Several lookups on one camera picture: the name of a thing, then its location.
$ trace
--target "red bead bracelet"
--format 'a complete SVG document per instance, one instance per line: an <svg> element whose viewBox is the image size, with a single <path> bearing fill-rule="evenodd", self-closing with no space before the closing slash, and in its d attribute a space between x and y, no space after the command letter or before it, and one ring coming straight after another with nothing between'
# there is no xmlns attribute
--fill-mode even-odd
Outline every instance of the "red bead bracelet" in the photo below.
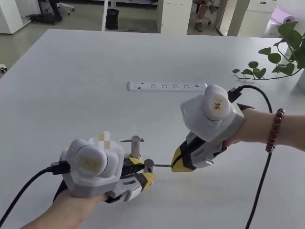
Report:
<svg viewBox="0 0 305 229"><path fill-rule="evenodd" d="M277 134L279 133L280 125L284 114L285 114L285 110L283 108L280 108L277 110L275 117L273 118L273 123L271 130L269 132L269 137L266 146L266 151L268 153L272 153L275 149L275 139L277 137Z"/></svg>

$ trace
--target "electrical outlet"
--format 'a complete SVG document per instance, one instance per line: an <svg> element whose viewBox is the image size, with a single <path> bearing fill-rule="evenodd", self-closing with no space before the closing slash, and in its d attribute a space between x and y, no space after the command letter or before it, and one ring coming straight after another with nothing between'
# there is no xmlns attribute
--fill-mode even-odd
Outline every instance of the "electrical outlet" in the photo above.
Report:
<svg viewBox="0 0 305 229"><path fill-rule="evenodd" d="M128 91L203 92L205 83L128 82Z"/></svg>

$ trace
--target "plant stem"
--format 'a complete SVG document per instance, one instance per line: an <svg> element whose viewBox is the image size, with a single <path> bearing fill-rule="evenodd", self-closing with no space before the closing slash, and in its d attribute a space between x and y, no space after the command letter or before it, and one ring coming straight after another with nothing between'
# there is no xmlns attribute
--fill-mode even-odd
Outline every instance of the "plant stem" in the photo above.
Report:
<svg viewBox="0 0 305 229"><path fill-rule="evenodd" d="M292 75L285 75L285 76L281 76L281 77L274 77L274 78L261 78L261 79L255 79L255 78L253 78L253 79L251 79L251 78L248 78L248 77L246 77L244 74L243 74L243 76L244 76L244 78L242 78L242 77L238 77L236 74L234 74L239 80L278 80L278 79L282 79L282 78L286 78L286 77L291 77L291 76L293 76L293 75L296 75L296 74L298 74L300 71L301 71L302 69L299 69L298 71L296 71L295 73L293 73Z"/></svg>
<svg viewBox="0 0 305 229"><path fill-rule="evenodd" d="M291 51L291 54L294 56L295 60L296 60L296 57L295 57L295 52L292 50L292 48L290 47L290 45L288 45L288 48L290 49Z"/></svg>
<svg viewBox="0 0 305 229"><path fill-rule="evenodd" d="M277 50L278 50L278 52L279 52L288 62L290 62L290 61L288 60L288 58L281 52L281 50L278 48L278 46L277 46Z"/></svg>

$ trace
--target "small cylinder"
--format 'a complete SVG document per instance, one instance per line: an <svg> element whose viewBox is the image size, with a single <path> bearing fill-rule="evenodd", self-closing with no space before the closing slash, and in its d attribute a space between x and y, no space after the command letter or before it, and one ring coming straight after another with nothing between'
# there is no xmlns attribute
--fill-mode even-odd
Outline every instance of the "small cylinder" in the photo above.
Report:
<svg viewBox="0 0 305 229"><path fill-rule="evenodd" d="M144 173L152 173L153 172L154 162L151 159L146 159L144 161Z"/></svg>
<svg viewBox="0 0 305 229"><path fill-rule="evenodd" d="M137 135L132 136L132 153L130 154L130 157L140 159L140 137Z"/></svg>

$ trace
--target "pink object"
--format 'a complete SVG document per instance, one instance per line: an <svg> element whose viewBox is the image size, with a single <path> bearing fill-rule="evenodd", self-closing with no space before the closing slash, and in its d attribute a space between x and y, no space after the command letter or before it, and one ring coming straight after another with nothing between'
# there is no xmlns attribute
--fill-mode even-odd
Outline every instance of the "pink object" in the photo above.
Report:
<svg viewBox="0 0 305 229"><path fill-rule="evenodd" d="M295 20L295 18L293 16L280 10L279 8L276 8L274 10L273 14L271 15L271 19L273 19L274 21L277 21L278 23L281 23L281 24Z"/></svg>

